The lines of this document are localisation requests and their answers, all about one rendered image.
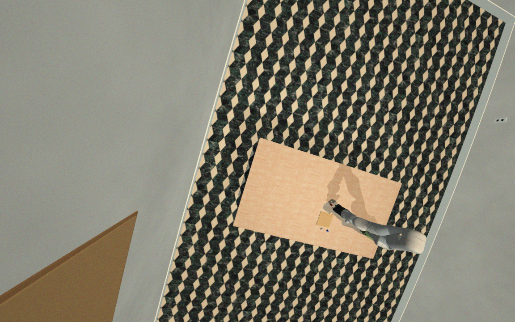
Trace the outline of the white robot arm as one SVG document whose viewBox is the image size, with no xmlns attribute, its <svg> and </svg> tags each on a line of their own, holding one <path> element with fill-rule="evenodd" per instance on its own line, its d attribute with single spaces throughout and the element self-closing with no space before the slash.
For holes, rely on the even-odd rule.
<svg viewBox="0 0 515 322">
<path fill-rule="evenodd" d="M 369 232 L 369 236 L 377 246 L 387 250 L 406 250 L 415 254 L 421 254 L 424 251 L 426 236 L 414 229 L 381 225 L 357 217 L 351 212 L 347 213 L 345 218 L 361 231 Z M 402 238 L 395 233 L 402 234 Z"/>
</svg>

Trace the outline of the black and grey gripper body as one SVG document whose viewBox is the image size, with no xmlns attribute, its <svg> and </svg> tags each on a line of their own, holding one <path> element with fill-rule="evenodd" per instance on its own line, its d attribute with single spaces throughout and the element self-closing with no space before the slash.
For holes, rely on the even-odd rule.
<svg viewBox="0 0 515 322">
<path fill-rule="evenodd" d="M 340 204 L 337 204 L 333 210 L 338 214 L 340 215 L 341 217 L 343 217 L 345 219 L 345 215 L 347 213 L 349 213 L 350 211 L 348 209 L 345 209 L 344 207 L 342 207 Z"/>
</svg>

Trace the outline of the tan square mat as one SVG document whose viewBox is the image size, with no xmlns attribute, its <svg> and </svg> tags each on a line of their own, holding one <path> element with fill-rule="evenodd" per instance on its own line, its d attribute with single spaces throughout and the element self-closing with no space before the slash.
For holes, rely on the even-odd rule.
<svg viewBox="0 0 515 322">
<path fill-rule="evenodd" d="M 332 218 L 333 214 L 321 211 L 316 224 L 329 228 Z"/>
</svg>

